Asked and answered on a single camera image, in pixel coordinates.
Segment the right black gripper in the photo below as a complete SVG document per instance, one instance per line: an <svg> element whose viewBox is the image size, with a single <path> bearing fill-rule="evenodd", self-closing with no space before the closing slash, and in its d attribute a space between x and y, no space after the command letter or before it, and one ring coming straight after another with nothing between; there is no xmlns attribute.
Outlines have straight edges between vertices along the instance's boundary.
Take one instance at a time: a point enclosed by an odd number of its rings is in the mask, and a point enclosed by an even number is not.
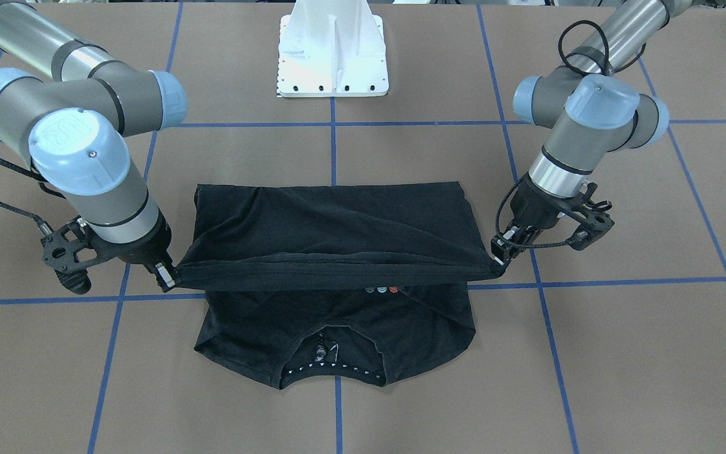
<svg viewBox="0 0 726 454"><path fill-rule="evenodd" d="M178 285L168 248L172 230L161 211L148 211L129 223L116 227L95 227L98 256L116 257L128 264L154 269L156 284L164 293Z"/></svg>

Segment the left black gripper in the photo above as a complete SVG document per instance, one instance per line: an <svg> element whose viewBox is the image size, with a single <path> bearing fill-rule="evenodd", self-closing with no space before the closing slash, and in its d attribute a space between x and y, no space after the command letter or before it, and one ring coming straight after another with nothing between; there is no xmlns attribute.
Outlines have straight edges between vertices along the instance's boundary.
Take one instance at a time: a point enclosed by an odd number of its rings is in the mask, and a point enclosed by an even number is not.
<svg viewBox="0 0 726 454"><path fill-rule="evenodd" d="M522 176L510 201L513 218L507 227L507 239L502 235L492 238L493 257L501 264L509 264L518 255L518 248L512 243L533 243L542 231L553 229L562 213L581 224L565 243L589 243L590 196L591 190L587 189L573 197L561 198L537 187L529 175Z"/></svg>

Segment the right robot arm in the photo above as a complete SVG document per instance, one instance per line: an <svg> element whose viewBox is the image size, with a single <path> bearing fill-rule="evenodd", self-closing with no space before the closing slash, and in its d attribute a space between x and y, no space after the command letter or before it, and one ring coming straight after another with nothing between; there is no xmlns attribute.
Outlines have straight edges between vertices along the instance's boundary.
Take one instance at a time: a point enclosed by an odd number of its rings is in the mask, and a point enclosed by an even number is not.
<svg viewBox="0 0 726 454"><path fill-rule="evenodd" d="M78 295L90 290L88 269L114 258L143 265L163 291L175 288L172 231L125 138L181 124L182 84L133 69L24 1L0 1L0 50L49 77L0 68L0 141L78 213L57 230L35 218L44 264Z"/></svg>

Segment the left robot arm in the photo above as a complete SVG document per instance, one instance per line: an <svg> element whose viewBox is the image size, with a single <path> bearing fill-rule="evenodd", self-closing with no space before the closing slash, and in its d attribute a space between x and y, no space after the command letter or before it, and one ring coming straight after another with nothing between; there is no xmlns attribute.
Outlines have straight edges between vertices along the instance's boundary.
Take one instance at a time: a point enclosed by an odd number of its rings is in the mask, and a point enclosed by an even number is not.
<svg viewBox="0 0 726 454"><path fill-rule="evenodd" d="M669 111L659 98L640 94L617 74L640 59L649 38L681 15L691 1L625 1L547 77L517 86L513 109L550 135L529 170L504 198L512 221L492 239L495 261L505 268L562 216L577 227L562 245L583 250L613 227L608 201L593 201L591 180L604 156L659 140Z"/></svg>

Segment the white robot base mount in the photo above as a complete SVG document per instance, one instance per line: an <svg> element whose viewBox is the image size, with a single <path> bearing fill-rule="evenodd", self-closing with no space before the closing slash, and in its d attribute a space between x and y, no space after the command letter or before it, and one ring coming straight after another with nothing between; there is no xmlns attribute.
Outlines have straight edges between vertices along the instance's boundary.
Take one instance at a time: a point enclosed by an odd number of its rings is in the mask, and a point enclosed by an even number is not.
<svg viewBox="0 0 726 454"><path fill-rule="evenodd" d="M297 1L280 19L277 95L377 97L389 77L383 20L366 1Z"/></svg>

